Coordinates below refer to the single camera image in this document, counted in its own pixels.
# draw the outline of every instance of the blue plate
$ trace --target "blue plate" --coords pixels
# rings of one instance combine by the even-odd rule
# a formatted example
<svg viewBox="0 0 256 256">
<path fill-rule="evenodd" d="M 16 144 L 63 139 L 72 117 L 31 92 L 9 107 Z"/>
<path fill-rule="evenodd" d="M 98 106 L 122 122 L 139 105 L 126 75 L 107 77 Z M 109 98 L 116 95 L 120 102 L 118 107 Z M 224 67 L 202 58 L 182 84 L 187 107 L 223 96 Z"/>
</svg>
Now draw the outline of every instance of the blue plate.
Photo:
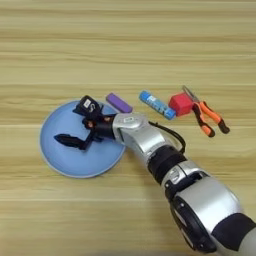
<svg viewBox="0 0 256 256">
<path fill-rule="evenodd" d="M 78 101 L 57 108 L 46 119 L 40 134 L 41 151 L 47 164 L 59 173 L 73 178 L 90 178 L 112 168 L 122 157 L 125 146 L 111 139 L 92 142 L 87 151 L 66 147 L 54 139 L 59 133 L 86 139 L 89 131 L 82 124 L 83 117 L 73 113 Z M 116 111 L 104 105 L 103 114 Z"/>
</svg>

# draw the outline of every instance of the orange object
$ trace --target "orange object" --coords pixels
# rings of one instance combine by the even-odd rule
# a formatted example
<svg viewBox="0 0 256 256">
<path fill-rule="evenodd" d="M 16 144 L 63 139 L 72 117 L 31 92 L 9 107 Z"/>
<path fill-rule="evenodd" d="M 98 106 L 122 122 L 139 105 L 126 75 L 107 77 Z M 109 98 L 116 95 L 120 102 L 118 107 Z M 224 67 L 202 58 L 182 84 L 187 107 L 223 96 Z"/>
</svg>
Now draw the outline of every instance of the orange object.
<svg viewBox="0 0 256 256">
<path fill-rule="evenodd" d="M 218 124 L 220 130 L 227 134 L 230 132 L 230 129 L 226 126 L 224 120 L 220 115 L 218 115 L 215 111 L 210 109 L 205 101 L 200 101 L 195 94 L 193 94 L 186 86 L 183 86 L 184 92 L 190 97 L 190 99 L 194 102 L 193 111 L 195 112 L 197 122 L 209 137 L 213 137 L 215 135 L 214 130 L 205 122 L 203 113 L 206 113 L 209 117 L 211 117 L 215 123 Z"/>
</svg>

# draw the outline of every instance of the orange pliers handle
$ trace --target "orange pliers handle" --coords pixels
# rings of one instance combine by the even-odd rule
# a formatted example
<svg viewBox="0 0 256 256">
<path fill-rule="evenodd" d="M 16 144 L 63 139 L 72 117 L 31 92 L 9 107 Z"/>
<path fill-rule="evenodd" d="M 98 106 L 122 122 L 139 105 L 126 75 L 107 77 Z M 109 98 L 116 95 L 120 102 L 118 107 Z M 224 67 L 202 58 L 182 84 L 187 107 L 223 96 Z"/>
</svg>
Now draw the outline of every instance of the orange pliers handle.
<svg viewBox="0 0 256 256">
<path fill-rule="evenodd" d="M 219 126 L 223 133 L 227 134 L 230 132 L 230 129 L 226 126 L 223 118 L 212 109 L 210 109 L 205 101 L 201 101 L 199 105 L 202 111 L 213 119 L 213 121 Z"/>
<path fill-rule="evenodd" d="M 195 113 L 197 122 L 199 126 L 201 127 L 202 131 L 208 136 L 208 137 L 214 137 L 215 131 L 206 123 L 204 119 L 203 112 L 200 107 L 200 103 L 194 102 L 193 105 L 193 111 Z"/>
</svg>

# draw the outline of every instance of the wooden table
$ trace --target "wooden table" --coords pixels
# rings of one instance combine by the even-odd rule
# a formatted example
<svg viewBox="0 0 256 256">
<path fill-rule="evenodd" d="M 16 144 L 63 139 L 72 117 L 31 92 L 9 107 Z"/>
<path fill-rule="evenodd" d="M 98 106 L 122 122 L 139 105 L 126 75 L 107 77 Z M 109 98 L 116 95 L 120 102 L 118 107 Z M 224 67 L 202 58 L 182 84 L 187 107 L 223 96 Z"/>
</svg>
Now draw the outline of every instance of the wooden table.
<svg viewBox="0 0 256 256">
<path fill-rule="evenodd" d="M 85 94 L 115 92 L 181 133 L 187 156 L 256 219 L 255 27 L 253 0 L 1 0 L 1 256 L 198 255 L 132 152 L 94 179 L 42 160 L 43 120 Z M 147 89 L 167 102 L 183 84 L 223 115 L 229 135 L 208 139 L 193 114 L 170 122 L 138 99 Z"/>
</svg>

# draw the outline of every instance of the silver robot arm segment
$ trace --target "silver robot arm segment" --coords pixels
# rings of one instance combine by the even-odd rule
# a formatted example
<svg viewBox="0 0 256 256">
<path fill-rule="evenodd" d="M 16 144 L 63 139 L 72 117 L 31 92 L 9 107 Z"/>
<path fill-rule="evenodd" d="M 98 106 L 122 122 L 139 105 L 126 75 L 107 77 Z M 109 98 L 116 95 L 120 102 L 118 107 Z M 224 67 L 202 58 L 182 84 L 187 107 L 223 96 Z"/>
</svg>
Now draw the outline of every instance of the silver robot arm segment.
<svg viewBox="0 0 256 256">
<path fill-rule="evenodd" d="M 256 255 L 256 225 L 225 185 L 188 160 L 144 115 L 117 114 L 112 128 L 115 139 L 134 151 L 164 189 L 193 250 Z"/>
</svg>

